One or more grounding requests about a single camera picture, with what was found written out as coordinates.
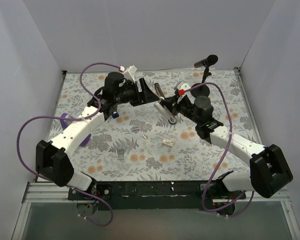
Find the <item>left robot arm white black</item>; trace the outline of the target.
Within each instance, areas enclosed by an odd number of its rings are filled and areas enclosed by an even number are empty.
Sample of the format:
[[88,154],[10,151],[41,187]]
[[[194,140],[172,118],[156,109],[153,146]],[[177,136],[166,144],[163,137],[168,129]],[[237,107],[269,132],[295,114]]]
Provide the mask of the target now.
[[122,73],[110,72],[104,86],[94,93],[78,121],[73,121],[50,141],[42,140],[37,144],[36,172],[59,187],[79,189],[79,194],[85,200],[93,199],[97,191],[92,184],[92,177],[76,170],[70,161],[71,156],[94,129],[117,111],[118,105],[129,103],[135,107],[158,100],[159,97],[143,78],[133,82]]

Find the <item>small staple box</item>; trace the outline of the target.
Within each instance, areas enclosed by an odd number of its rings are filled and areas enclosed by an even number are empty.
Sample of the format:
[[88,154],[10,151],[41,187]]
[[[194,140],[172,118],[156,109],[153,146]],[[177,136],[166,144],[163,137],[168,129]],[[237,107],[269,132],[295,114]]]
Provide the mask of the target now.
[[167,139],[167,138],[164,138],[162,140],[162,144],[165,145],[165,146],[168,146],[168,147],[172,147],[174,145],[174,141],[170,140],[170,139]]

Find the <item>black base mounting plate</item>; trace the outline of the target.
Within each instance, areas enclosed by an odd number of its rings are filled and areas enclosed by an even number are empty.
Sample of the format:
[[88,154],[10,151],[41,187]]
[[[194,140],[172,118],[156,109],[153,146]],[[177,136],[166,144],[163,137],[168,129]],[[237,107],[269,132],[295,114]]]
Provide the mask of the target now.
[[206,180],[98,181],[89,193],[105,200],[114,210],[200,209]]

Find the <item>purple stapler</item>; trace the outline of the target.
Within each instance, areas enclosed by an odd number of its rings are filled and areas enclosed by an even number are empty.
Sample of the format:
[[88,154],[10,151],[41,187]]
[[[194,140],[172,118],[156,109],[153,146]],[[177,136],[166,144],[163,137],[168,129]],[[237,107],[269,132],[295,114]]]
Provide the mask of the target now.
[[91,139],[91,133],[88,133],[87,131],[79,132],[81,130],[81,125],[83,124],[82,121],[73,121],[74,117],[70,114],[64,112],[60,116],[60,124],[62,127],[62,130],[67,130],[68,133],[71,133],[71,137],[79,137],[82,142],[79,144],[80,147],[85,147],[90,139]]

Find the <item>black microphone on stand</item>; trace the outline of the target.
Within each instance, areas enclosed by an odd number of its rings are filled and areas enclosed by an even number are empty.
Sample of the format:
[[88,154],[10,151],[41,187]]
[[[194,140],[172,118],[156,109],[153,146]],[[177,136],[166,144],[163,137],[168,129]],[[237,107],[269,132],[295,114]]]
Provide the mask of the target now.
[[[204,83],[207,79],[207,77],[211,76],[212,73],[210,72],[210,67],[212,65],[215,65],[218,62],[218,56],[215,54],[211,54],[209,55],[207,58],[197,61],[194,64],[195,68],[201,68],[204,67],[204,71],[203,71],[203,76],[201,79],[201,84]],[[204,97],[208,97],[210,94],[210,89],[207,85],[202,85],[200,87],[197,87],[195,89],[192,89],[190,91],[191,95],[193,97],[199,97],[199,96],[204,96]]]

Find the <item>blue stapler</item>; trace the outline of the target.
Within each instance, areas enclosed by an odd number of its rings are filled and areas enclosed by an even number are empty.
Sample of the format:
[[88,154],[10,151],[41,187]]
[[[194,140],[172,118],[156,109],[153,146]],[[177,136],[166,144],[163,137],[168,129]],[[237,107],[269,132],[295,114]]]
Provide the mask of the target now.
[[116,118],[118,118],[120,115],[119,115],[119,113],[118,113],[117,111],[114,111],[114,112],[111,114],[111,116],[112,116],[113,119],[116,119]]

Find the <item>grey staple strip stack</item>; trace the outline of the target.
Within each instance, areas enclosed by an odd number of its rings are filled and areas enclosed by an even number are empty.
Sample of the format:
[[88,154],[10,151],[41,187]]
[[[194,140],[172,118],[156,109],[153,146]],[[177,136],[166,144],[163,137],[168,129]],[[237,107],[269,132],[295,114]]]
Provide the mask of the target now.
[[117,158],[119,160],[124,160],[125,159],[125,150],[124,149],[118,149],[117,150]]

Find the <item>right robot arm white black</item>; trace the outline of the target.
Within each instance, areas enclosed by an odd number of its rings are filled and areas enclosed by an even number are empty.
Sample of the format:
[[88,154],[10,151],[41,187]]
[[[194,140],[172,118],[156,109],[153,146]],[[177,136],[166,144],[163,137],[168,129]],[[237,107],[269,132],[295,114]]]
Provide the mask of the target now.
[[171,124],[181,114],[193,121],[197,135],[208,143],[227,150],[249,166],[249,171],[230,171],[217,178],[217,195],[227,199],[235,191],[255,191],[270,198],[293,180],[293,174],[281,150],[275,144],[264,146],[232,133],[213,118],[213,106],[206,96],[191,102],[187,96],[174,96],[154,104]]

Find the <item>floral table mat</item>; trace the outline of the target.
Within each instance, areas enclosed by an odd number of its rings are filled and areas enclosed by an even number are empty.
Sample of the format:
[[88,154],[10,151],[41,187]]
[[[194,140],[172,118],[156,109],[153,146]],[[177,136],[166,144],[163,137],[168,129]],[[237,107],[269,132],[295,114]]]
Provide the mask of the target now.
[[[232,120],[233,131],[244,138],[261,143],[250,110],[246,108],[242,83],[234,70],[210,70],[207,82],[217,84],[225,97]],[[63,113],[77,117],[91,99],[79,82],[79,75],[67,73],[57,103],[55,115]],[[147,85],[159,83],[163,94],[174,93],[175,85],[184,81],[190,86],[200,83],[203,70],[144,71],[135,74]],[[209,85],[213,116],[229,128],[228,116],[219,91]],[[121,104],[119,117],[110,117],[92,133],[88,144],[78,147],[70,161],[75,169],[97,181],[186,181],[208,180],[224,150],[200,139],[196,124],[178,114],[177,122],[170,125],[154,108],[153,103],[132,107]],[[162,144],[163,139],[174,141],[172,147]],[[118,159],[118,149],[124,149],[124,159]],[[227,153],[213,179],[227,171],[247,172],[248,165]]]

